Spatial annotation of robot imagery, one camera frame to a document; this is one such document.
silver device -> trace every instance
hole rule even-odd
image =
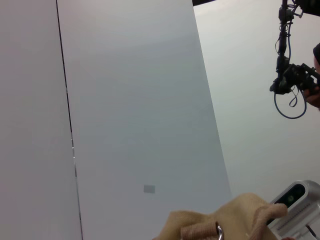
[[[271,203],[285,204],[288,215],[270,220],[270,230],[280,238],[303,238],[320,218],[320,185],[311,180],[295,181]]]

white panel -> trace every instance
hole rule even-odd
[[[192,1],[58,4],[85,240],[149,240],[228,201]]]
[[[280,6],[279,0],[217,0],[195,7],[233,196],[255,192],[271,201],[295,180],[320,183],[320,112],[309,105],[302,118],[286,119],[269,92],[277,77]],[[313,66],[320,17],[305,14],[293,22],[291,62]],[[291,109],[293,97],[277,97],[289,116],[304,108],[300,95],[297,109]]]
[[[56,3],[0,5],[1,239],[80,240]]]

camera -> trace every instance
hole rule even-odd
[[[271,219],[267,225],[280,238],[300,238],[309,232],[306,226],[320,218],[320,185],[311,180],[295,181],[272,204],[285,204],[288,214]]]

small gray label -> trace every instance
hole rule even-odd
[[[154,193],[156,193],[156,186],[155,185],[144,185],[143,192],[146,194],[154,194]]]

beige cloth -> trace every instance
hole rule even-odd
[[[154,240],[216,240],[217,223],[223,230],[224,240],[277,240],[266,223],[287,213],[284,204],[269,204],[253,193],[245,193],[212,214],[170,213]]]

